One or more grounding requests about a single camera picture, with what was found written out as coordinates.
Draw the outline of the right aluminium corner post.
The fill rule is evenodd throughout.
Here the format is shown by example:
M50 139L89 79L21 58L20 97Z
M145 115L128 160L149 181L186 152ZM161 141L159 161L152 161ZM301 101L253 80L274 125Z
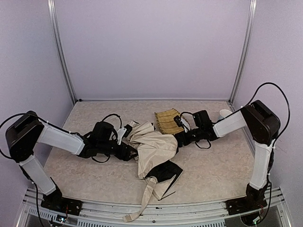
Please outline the right aluminium corner post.
M231 95L229 97L230 104L233 104L236 99L236 95L238 93L241 79L243 76L246 58L247 58L247 55L249 52L251 35L253 32L256 8L257 8L257 0L251 0L250 7L249 7L248 20L247 20L246 29L245 29L244 41L243 41L241 55L240 55L240 60L239 60L239 64L238 64L237 71L236 71L236 78L235 78L235 81L234 81L234 84L232 87Z

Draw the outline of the aluminium front rail frame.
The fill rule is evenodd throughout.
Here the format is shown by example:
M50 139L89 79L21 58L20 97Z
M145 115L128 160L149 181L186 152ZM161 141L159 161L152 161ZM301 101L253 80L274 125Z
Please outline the aluminium front rail frame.
M148 205L142 215L135 221L125 223L122 217L139 210L138 204L123 204L84 200L78 216L68 215L64 223L57 222L63 213L45 208L36 208L36 202L42 198L29 188L21 203L16 227L40 226L44 220L47 226L51 221L62 227L227 227L243 226L242 216L250 214L230 215L223 200L195 202L183 204Z

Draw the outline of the light blue ceramic mug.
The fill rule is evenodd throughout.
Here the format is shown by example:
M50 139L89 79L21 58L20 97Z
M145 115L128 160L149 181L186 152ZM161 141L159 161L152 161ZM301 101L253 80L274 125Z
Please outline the light blue ceramic mug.
M218 120L223 120L227 116L229 116L230 114L232 114L232 111L230 111L228 109L222 109L222 110L219 111Z

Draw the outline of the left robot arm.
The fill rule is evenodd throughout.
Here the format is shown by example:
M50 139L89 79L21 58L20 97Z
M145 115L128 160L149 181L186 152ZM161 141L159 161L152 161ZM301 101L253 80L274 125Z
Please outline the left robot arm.
M37 158L37 149L58 148L93 161L96 161L99 154L106 156L106 161L112 156L129 161L138 155L135 148L123 142L132 130L130 125L115 129L103 119L91 131L81 135L55 126L34 111L12 115L1 125L13 119L16 121L5 131L9 150L9 155L5 157L20 166L25 176L40 189L45 198L61 197L62 192Z

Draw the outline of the beige folding umbrella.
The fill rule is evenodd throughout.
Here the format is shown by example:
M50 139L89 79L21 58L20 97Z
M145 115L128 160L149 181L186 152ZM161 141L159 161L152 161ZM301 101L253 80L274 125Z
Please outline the beige folding umbrella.
M183 169L171 161L178 152L178 143L173 135L155 130L151 122L130 121L129 125L133 129L126 141L138 152L138 178L146 181L146 187L140 210L125 215L124 222L136 220L147 207L151 197L162 200L183 173Z

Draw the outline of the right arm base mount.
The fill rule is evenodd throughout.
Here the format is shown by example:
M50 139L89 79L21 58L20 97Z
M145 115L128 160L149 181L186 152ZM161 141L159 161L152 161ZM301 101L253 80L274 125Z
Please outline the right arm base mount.
M248 194L247 196L236 199L230 199L227 200L225 203L229 215L249 212L267 206L267 201L264 195L258 197L252 194Z

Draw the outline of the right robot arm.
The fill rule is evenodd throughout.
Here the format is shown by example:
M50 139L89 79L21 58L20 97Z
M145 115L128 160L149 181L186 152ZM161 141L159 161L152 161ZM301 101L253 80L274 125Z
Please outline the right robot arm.
M247 190L260 192L268 185L268 173L274 141L278 137L281 122L263 102L256 100L225 118L213 123L206 110L192 114L196 128L190 129L181 120L181 115L173 118L178 127L184 130L175 134L178 146L192 142L217 140L242 128L248 128L255 144L254 167Z

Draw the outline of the aluminium corner post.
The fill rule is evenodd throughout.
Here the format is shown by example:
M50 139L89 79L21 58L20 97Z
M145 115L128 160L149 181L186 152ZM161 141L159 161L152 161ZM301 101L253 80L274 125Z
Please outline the aluminium corner post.
M251 35L253 32L256 8L257 8L257 0L251 0L250 7L249 7L248 20L247 20L246 29L245 29L244 41L243 41L241 55L240 55L240 60L239 60L239 64L238 64L237 71L236 71L236 78L235 78L235 81L234 81L234 84L232 87L231 95L229 97L230 104L233 104L236 99L236 95L238 93L241 79L243 76L246 58L247 58L247 55L249 52Z
M71 102L73 105L75 105L77 102L77 98L76 98L74 87L73 87L73 84L71 81L71 77L69 75L66 58L64 56L63 45L62 45L62 41L61 41L61 37L60 37L59 23L58 23L57 14L56 14L55 1L48 0L47 5L48 5L51 24L52 24L55 45L56 45L57 53L59 56L60 66L61 66L61 69L63 72L63 78L65 81Z

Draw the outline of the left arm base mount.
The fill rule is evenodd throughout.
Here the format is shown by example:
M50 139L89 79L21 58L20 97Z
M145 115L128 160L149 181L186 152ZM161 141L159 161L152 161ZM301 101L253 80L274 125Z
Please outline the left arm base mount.
M67 215L78 216L82 208L82 201L66 198L60 193L53 192L49 195L43 195L41 207Z

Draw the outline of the woven bamboo tray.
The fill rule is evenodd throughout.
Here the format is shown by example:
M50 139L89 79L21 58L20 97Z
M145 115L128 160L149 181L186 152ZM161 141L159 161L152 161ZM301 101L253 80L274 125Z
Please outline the woven bamboo tray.
M184 131L184 128L182 126L177 126L177 123L174 121L174 117L180 116L180 112L175 108L163 112L155 112L154 115L157 123L157 129L162 134L175 135Z

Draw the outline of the left aluminium corner post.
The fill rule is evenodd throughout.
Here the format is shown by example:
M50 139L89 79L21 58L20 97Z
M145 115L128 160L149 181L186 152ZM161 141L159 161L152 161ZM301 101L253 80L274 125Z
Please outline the left aluminium corner post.
M55 45L56 45L57 53L59 56L60 66L61 66L61 69L63 72L63 78L65 81L71 102L73 105L75 105L77 102L77 98L76 98L74 87L73 87L73 84L71 81L71 77L69 75L66 58L64 56L63 45L62 45L62 41L61 41L61 37L60 37L59 23L58 23L57 14L56 14L55 1L48 0L47 5L48 5L51 24L52 24Z

